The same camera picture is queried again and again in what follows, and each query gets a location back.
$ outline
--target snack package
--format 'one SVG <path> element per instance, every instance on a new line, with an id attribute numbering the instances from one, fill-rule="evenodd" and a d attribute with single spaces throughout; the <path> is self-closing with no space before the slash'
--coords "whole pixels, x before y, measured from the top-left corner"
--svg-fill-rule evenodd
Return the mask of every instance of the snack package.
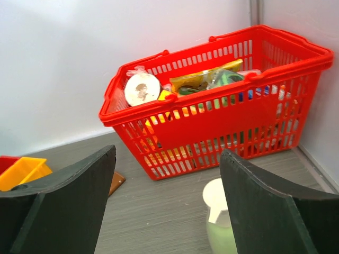
<path id="1" fill-rule="evenodd" d="M 199 87 L 207 87 L 209 83 L 211 83 L 215 71 L 218 69 L 224 69 L 224 70 L 231 70 L 233 72 L 237 72 L 240 70 L 241 64 L 243 63 L 242 59 L 235 60 L 233 62 L 229 62 L 225 65 L 204 70 L 188 75 L 184 75 L 181 77 L 176 78 L 170 78 L 169 81 L 172 83 L 172 91 L 177 92 L 180 87 L 182 86 L 189 86 L 191 88 L 199 89 Z"/>

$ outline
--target grocery item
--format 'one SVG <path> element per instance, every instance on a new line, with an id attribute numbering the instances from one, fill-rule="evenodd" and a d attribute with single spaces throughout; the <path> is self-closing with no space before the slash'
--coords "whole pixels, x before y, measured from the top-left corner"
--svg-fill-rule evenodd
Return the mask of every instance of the grocery item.
<path id="1" fill-rule="evenodd" d="M 207 183 L 202 197 L 208 208 L 206 228 L 213 253 L 236 254 L 237 247 L 221 178 Z"/>
<path id="2" fill-rule="evenodd" d="M 253 70 L 242 70 L 242 71 L 238 71 L 237 73 L 243 76 L 246 76 L 249 73 L 256 73 L 257 75 L 261 74 L 261 71 L 258 69 L 253 69 Z"/>
<path id="3" fill-rule="evenodd" d="M 136 66 L 135 70 L 129 70 L 126 75 L 131 77 L 124 89 L 129 105 L 137 106 L 158 99 L 160 82 L 154 75 L 147 73 L 144 66 Z"/>
<path id="4" fill-rule="evenodd" d="M 184 75 L 181 77 L 170 78 L 169 81 L 172 83 L 172 91 L 177 92 L 182 86 L 190 86 L 192 88 L 199 88 L 200 86 L 207 86 L 209 84 L 215 74 L 215 71 L 218 69 L 225 69 L 237 72 L 240 70 L 240 66 L 243 63 L 242 59 L 235 60 L 233 62 L 229 62 L 225 65 L 212 68 L 209 70 L 204 70 L 188 75 Z"/>

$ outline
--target red container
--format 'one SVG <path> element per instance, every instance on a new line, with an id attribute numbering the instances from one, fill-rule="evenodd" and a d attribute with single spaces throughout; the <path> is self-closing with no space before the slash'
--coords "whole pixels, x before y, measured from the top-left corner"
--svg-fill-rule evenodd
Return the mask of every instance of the red container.
<path id="1" fill-rule="evenodd" d="M 0 175 L 19 159 L 20 157 L 0 156 Z"/>
<path id="2" fill-rule="evenodd" d="M 161 84 L 168 84 L 170 78 L 239 58 L 242 70 L 260 69 L 262 74 L 135 107 L 129 107 L 124 98 L 126 72 L 137 65 L 145 66 Z M 151 179 L 182 175 L 218 166 L 224 148 L 253 158 L 297 146 L 320 74 L 332 63 L 329 49 L 287 31 L 253 26 L 210 37 L 208 43 L 197 47 L 175 53 L 165 50 L 121 66 L 106 90 L 99 117 L 105 126 L 115 129 Z M 228 105 L 221 103 L 225 98 Z M 193 114 L 189 109 L 200 103 L 209 103 L 212 110 L 205 107 L 203 113 Z M 184 115 L 183 108 L 189 115 Z"/>

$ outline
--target orange object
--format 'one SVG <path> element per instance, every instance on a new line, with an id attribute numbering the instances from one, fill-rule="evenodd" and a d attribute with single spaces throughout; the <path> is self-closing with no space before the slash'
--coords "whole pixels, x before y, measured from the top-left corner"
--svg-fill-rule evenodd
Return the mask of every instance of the orange object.
<path id="1" fill-rule="evenodd" d="M 121 174 L 119 174 L 118 172 L 114 172 L 110 192 L 108 193 L 108 197 L 111 196 L 113 192 L 115 192 L 115 190 L 119 188 L 120 185 L 122 185 L 125 181 L 126 179 Z"/>
<path id="2" fill-rule="evenodd" d="M 47 159 L 21 157 L 0 175 L 0 191 L 46 176 L 52 171 L 46 165 Z"/>
<path id="3" fill-rule="evenodd" d="M 172 77 L 236 59 L 243 60 L 242 70 L 259 69 L 262 73 L 248 74 L 243 81 L 227 86 L 180 98 L 169 95 L 164 101 L 135 107 L 128 107 L 123 96 L 126 72 L 137 65 L 145 66 L 161 84 L 168 84 Z M 105 126 L 115 129 L 151 179 L 187 174 L 218 166 L 224 148 L 253 158 L 297 146 L 320 74 L 332 63 L 329 49 L 287 31 L 253 26 L 210 37 L 200 46 L 174 53 L 165 50 L 121 66 L 105 92 L 99 117 Z M 279 92 L 272 92 L 273 86 L 277 91 L 284 86 L 283 99 Z M 257 88 L 267 93 L 257 93 Z M 278 107 L 283 114 L 277 114 Z"/>

